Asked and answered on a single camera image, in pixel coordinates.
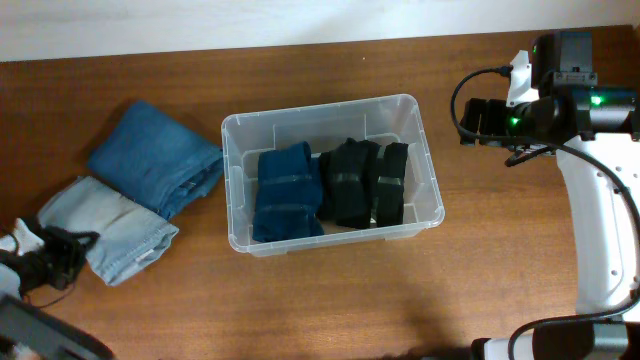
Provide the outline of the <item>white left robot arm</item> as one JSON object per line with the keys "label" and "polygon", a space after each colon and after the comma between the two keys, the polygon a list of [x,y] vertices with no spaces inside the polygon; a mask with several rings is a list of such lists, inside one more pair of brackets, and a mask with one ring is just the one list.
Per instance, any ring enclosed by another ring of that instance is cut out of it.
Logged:
{"label": "white left robot arm", "polygon": [[24,300],[44,285],[60,291],[74,287],[100,234],[55,226],[42,228],[40,234],[44,247],[39,250],[1,252],[1,342],[23,345],[42,359],[113,359],[113,352],[97,338]]}

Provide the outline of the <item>dark blue jeans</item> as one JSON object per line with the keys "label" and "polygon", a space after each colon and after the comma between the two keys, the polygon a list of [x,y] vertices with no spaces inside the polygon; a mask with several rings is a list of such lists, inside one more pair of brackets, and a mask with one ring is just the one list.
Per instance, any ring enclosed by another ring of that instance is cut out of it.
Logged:
{"label": "dark blue jeans", "polygon": [[223,175],[223,150],[144,101],[132,104],[88,167],[120,193],[169,220]]}

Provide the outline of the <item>taped dark blue cloth roll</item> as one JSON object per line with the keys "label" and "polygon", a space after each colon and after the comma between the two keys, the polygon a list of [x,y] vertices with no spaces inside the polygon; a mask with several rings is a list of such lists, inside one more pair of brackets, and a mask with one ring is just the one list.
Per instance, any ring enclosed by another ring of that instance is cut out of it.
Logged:
{"label": "taped dark blue cloth roll", "polygon": [[317,212],[323,196],[319,163],[308,143],[261,154],[253,239],[268,243],[322,236]]}

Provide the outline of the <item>taped black cloth roll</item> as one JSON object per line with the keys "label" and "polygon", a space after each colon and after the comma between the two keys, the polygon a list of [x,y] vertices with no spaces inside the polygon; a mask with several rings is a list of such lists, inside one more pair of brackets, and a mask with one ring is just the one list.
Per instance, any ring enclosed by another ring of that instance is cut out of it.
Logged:
{"label": "taped black cloth roll", "polygon": [[372,215],[376,226],[401,225],[404,217],[408,145],[393,142],[379,148],[374,167]]}
{"label": "taped black cloth roll", "polygon": [[319,156],[323,186],[319,220],[354,229],[370,227],[373,167],[379,149],[375,142],[348,138]]}

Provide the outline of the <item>light blue jeans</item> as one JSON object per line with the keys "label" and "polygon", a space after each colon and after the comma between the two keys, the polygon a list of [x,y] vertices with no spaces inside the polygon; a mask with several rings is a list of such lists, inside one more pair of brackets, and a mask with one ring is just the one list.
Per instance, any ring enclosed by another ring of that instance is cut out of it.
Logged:
{"label": "light blue jeans", "polygon": [[118,286],[158,260],[179,228],[91,177],[79,177],[37,213],[39,222],[99,234],[86,259],[106,285]]}

